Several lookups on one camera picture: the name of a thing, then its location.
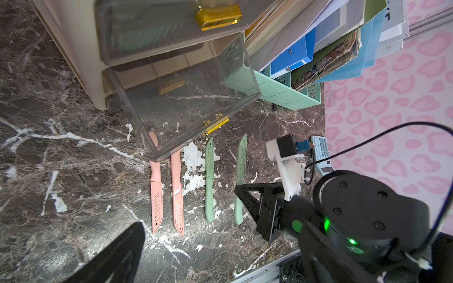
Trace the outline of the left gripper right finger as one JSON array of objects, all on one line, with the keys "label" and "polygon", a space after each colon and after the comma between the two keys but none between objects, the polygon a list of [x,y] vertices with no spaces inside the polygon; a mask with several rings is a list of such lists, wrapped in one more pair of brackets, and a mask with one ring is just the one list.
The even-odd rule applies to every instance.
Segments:
[{"label": "left gripper right finger", "polygon": [[298,245],[302,253],[302,274],[308,283],[377,282],[309,222],[303,223]]}]

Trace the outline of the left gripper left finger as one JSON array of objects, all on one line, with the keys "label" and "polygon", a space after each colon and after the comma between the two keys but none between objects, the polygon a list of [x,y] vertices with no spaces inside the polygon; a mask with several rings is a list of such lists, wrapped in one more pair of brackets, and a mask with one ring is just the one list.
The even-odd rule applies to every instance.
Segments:
[{"label": "left gripper left finger", "polygon": [[135,222],[66,283],[132,283],[145,243],[145,229]]}]

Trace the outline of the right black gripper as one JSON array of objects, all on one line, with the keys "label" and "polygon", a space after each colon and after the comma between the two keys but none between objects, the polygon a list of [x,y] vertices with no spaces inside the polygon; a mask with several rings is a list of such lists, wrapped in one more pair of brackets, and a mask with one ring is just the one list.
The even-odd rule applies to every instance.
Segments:
[{"label": "right black gripper", "polygon": [[241,225],[246,210],[257,225],[257,232],[267,242],[274,242],[286,233],[298,238],[303,222],[303,198],[284,200],[284,188],[277,183],[250,183],[235,187],[235,224]]}]

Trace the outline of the green knife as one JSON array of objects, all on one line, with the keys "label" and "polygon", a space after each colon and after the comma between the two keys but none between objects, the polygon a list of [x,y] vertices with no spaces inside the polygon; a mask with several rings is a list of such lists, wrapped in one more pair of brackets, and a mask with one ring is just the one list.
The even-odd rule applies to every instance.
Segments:
[{"label": "green knife", "polygon": [[214,220],[214,193],[213,193],[213,184],[214,184],[214,139],[211,138],[207,145],[205,151],[205,217],[208,222]]},{"label": "green knife", "polygon": [[[247,167],[247,138],[245,134],[239,141],[236,167],[236,185],[243,185]],[[243,223],[243,203],[238,196],[235,197],[234,203],[235,223],[241,225]]]}]

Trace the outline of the pink knife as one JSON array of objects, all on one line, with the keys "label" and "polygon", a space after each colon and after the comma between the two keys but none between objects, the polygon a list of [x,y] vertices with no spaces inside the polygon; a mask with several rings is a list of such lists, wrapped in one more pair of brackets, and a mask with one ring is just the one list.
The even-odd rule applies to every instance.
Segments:
[{"label": "pink knife", "polygon": [[151,167],[152,233],[157,233],[164,218],[162,176],[159,162],[149,161]]},{"label": "pink knife", "polygon": [[181,184],[181,161],[180,151],[171,155],[171,178],[172,178],[172,201],[173,201],[173,224],[181,235],[185,234],[184,227],[184,203]]}]

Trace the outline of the drawer with gold handle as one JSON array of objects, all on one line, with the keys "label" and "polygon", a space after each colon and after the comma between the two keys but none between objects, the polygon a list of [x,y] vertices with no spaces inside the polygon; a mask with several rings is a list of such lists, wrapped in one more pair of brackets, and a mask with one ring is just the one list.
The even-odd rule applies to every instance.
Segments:
[{"label": "drawer with gold handle", "polygon": [[277,1],[95,1],[101,60],[115,66],[241,33]]},{"label": "drawer with gold handle", "polygon": [[212,133],[261,95],[240,33],[109,67],[103,76],[153,162]]}]

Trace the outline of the beige desktop drawer organizer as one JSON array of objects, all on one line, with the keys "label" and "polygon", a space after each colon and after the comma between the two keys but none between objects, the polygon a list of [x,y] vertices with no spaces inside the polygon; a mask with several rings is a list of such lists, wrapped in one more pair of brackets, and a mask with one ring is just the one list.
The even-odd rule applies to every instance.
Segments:
[{"label": "beige desktop drawer organizer", "polygon": [[[273,1],[32,1],[94,107],[106,110],[103,72],[134,60],[245,31]],[[230,25],[203,30],[204,9],[238,8]]]}]

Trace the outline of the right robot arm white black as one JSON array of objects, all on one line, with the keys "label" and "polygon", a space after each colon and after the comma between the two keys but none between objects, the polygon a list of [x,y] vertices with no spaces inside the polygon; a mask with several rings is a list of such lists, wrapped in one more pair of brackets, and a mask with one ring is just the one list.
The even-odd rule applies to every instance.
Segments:
[{"label": "right robot arm white black", "polygon": [[266,144],[278,183],[235,187],[267,242],[286,233],[298,251],[239,282],[450,283],[453,238],[441,232],[453,205],[448,194],[434,224],[426,203],[356,172],[335,170],[327,141],[292,134]]}]

